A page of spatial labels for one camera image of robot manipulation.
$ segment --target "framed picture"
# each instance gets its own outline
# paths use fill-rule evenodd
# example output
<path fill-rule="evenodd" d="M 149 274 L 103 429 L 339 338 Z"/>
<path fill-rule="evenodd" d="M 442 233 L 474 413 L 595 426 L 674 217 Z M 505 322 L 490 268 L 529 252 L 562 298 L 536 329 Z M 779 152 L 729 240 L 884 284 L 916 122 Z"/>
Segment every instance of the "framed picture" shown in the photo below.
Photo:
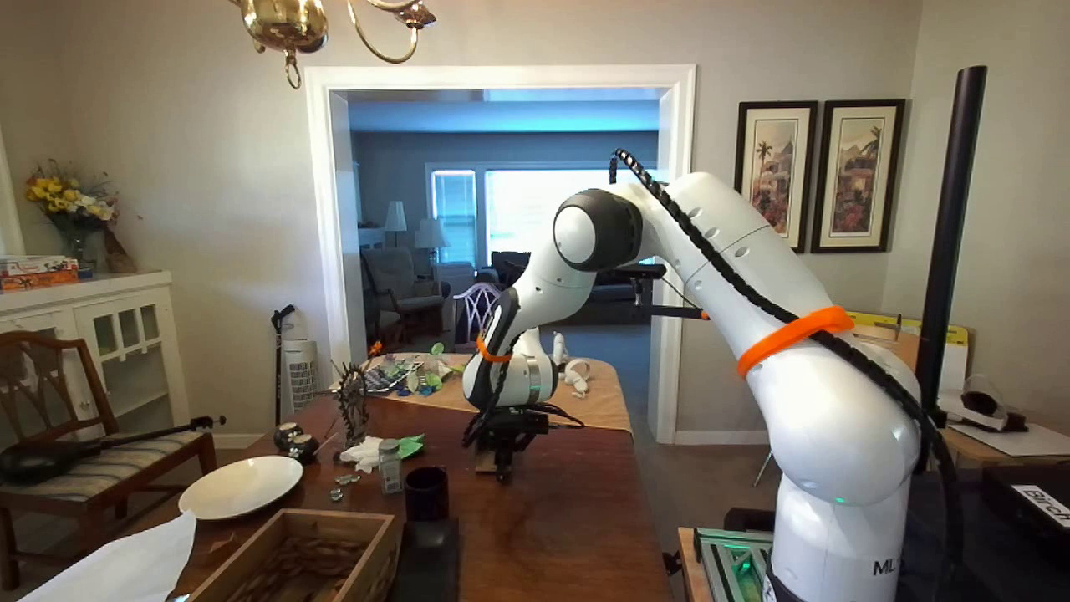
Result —
<path fill-rule="evenodd" d="M 735 192 L 802 252 L 815 105 L 740 105 Z"/>
<path fill-rule="evenodd" d="M 908 102 L 837 102 L 824 110 L 824 183 L 814 252 L 884 252 Z"/>

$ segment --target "orange strap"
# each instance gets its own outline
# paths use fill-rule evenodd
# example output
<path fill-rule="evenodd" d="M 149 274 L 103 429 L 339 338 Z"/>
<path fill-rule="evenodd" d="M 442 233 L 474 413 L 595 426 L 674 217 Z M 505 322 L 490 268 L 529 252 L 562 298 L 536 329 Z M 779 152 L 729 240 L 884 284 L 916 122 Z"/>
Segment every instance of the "orange strap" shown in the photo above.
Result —
<path fill-rule="evenodd" d="M 481 363 L 505 365 L 513 356 L 493 356 L 481 338 L 474 338 L 474 351 Z"/>
<path fill-rule="evenodd" d="M 820 308 L 814 316 L 802 316 L 779 333 L 757 342 L 745 356 L 740 356 L 735 373 L 745 374 L 763 358 L 794 347 L 796 342 L 814 338 L 815 333 L 848 333 L 848 316 L 844 308 Z"/>

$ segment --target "doorway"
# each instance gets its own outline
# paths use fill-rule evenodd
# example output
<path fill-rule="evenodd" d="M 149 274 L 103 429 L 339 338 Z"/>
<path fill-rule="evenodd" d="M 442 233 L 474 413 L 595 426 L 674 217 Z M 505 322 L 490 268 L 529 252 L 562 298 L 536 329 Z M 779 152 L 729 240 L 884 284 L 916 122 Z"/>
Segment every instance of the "doorway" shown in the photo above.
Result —
<path fill-rule="evenodd" d="M 312 173 L 315 208 L 320 231 L 320 277 L 325 277 L 325 325 L 327 351 L 339 363 L 364 358 L 364 303 L 349 296 L 349 281 L 361 277 L 361 261 L 349 249 L 355 217 L 345 216 L 345 198 L 355 192 L 353 173 L 353 116 L 345 95 L 452 95 L 452 92 L 656 92 L 659 102 L 659 170 L 680 179 L 692 169 L 692 99 L 697 67 L 307 67 L 307 132 L 312 132 Z M 677 393 L 680 393 L 680 322 L 652 325 L 650 356 L 650 426 L 656 441 L 677 437 Z"/>

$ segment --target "ceiling light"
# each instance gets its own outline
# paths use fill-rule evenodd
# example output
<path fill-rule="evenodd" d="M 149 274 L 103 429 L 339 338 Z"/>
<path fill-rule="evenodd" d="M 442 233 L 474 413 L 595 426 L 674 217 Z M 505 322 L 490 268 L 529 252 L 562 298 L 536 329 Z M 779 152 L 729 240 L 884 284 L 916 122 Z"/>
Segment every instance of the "ceiling light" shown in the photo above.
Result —
<path fill-rule="evenodd" d="M 259 52 L 274 47 L 289 53 L 283 57 L 289 85 L 297 92 L 301 87 L 297 53 L 320 52 L 327 36 L 325 0 L 232 0 L 232 4 L 242 8 L 246 32 L 259 41 Z M 369 41 L 358 21 L 355 0 L 345 0 L 345 4 L 349 4 L 349 21 L 358 32 L 361 44 L 369 47 L 369 53 L 375 53 L 384 63 L 412 61 L 418 47 L 418 32 L 435 23 L 435 15 L 423 0 L 364 0 L 375 10 L 384 10 L 408 26 L 408 47 L 400 53 L 384 53 Z"/>

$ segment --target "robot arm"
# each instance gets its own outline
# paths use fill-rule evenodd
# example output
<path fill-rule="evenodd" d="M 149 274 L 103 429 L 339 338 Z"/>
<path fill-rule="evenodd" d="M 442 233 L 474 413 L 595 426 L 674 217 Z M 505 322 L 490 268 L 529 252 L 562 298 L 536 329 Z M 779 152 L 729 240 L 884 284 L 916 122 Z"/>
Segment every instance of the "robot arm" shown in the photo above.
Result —
<path fill-rule="evenodd" d="M 735 192 L 708 173 L 674 182 L 668 194 L 640 182 L 582 192 L 555 216 L 552 240 L 465 367 L 463 393 L 477 404 L 467 446 L 495 451 L 507 473 L 513 451 L 548 429 L 555 367 L 540 325 L 579 313 L 595 270 L 663 259 L 745 358 L 767 414 L 783 470 L 769 589 L 779 599 L 894 599 L 924 423 L 912 373 L 811 318 L 828 316 L 828 296 Z"/>

